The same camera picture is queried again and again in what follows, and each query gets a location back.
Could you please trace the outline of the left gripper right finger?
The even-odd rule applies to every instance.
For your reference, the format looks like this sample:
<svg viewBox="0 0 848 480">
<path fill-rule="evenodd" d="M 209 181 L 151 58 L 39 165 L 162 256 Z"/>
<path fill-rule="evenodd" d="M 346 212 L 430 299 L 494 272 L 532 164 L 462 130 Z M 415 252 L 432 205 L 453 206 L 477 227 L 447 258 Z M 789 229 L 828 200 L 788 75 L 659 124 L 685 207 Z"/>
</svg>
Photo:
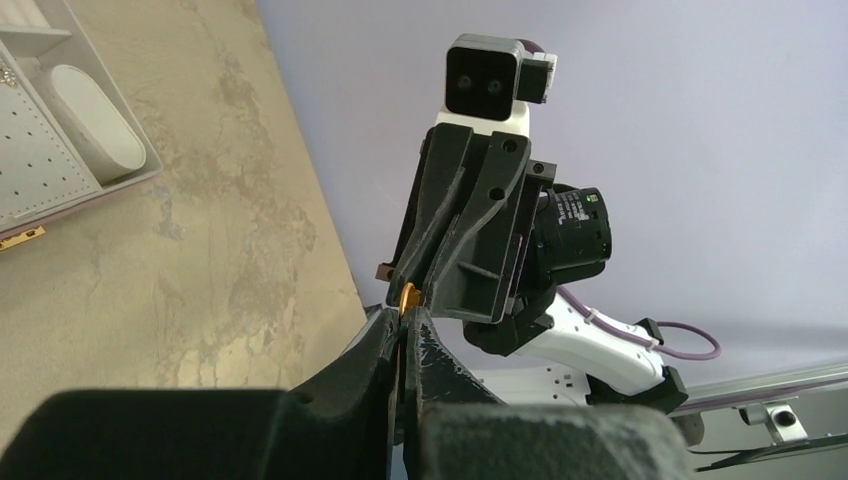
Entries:
<svg viewBox="0 0 848 480">
<path fill-rule="evenodd" d="M 404 315 L 404 464 L 411 479 L 689 479 L 668 418 L 677 371 L 645 406 L 502 403 L 442 344 L 429 312 Z"/>
</svg>

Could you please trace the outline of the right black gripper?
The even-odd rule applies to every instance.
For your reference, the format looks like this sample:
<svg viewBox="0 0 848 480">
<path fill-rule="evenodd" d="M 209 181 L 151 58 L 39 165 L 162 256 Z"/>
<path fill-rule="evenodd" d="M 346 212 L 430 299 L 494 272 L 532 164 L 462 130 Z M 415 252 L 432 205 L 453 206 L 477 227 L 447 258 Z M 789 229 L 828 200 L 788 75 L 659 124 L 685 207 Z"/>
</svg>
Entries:
<svg viewBox="0 0 848 480">
<path fill-rule="evenodd" d="M 517 134 L 429 129 L 394 257 L 379 266 L 387 305 L 413 285 L 438 318 L 496 324 L 514 299 L 537 202 L 556 167 L 531 158 Z"/>
</svg>

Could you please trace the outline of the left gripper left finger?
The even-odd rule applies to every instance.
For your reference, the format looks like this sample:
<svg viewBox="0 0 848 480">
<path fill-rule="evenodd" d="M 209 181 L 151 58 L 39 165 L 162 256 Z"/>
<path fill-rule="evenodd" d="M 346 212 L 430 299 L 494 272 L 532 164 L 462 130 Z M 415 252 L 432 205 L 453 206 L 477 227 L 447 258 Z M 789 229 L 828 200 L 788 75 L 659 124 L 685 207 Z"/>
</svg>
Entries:
<svg viewBox="0 0 848 480">
<path fill-rule="evenodd" d="M 292 390 L 55 394 L 3 452 L 5 479 L 386 479 L 398 314 Z"/>
</svg>

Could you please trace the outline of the pink jewelry box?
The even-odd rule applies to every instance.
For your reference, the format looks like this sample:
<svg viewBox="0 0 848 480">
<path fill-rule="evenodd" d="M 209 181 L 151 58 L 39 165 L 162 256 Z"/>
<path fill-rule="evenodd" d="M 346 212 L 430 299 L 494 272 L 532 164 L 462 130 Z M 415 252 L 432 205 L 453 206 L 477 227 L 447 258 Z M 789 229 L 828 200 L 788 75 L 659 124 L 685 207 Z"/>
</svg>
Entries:
<svg viewBox="0 0 848 480">
<path fill-rule="evenodd" d="M 138 171 L 99 183 L 33 86 L 44 70 L 75 66 L 116 105 L 146 149 Z M 77 16 L 65 1 L 1 4 L 1 247 L 43 235 L 47 223 L 141 184 L 163 164 Z"/>
</svg>

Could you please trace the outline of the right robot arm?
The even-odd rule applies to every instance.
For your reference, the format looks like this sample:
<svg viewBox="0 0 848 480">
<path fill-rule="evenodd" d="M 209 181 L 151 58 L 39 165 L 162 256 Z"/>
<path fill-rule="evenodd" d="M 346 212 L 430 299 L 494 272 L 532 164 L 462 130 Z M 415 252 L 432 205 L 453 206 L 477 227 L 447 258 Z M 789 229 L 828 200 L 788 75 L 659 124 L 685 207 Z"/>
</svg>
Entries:
<svg viewBox="0 0 848 480">
<path fill-rule="evenodd" d="M 396 250 L 378 270 L 387 302 L 459 321 L 487 354 L 564 366 L 580 406 L 652 408 L 701 443 L 705 422 L 683 410 L 664 323 L 617 318 L 574 291 L 605 270 L 611 225 L 599 190 L 554 173 L 524 135 L 430 128 Z"/>
</svg>

